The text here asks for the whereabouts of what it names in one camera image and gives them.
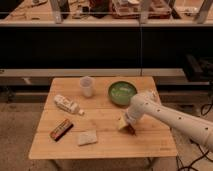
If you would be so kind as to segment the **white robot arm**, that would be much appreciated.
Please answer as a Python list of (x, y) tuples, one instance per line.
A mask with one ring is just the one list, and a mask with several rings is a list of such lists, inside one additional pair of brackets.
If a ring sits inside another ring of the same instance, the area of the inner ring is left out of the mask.
[(159, 104), (153, 91), (137, 93), (130, 99), (129, 107), (119, 118), (118, 129), (137, 123), (144, 114), (179, 130), (213, 152), (213, 122)]

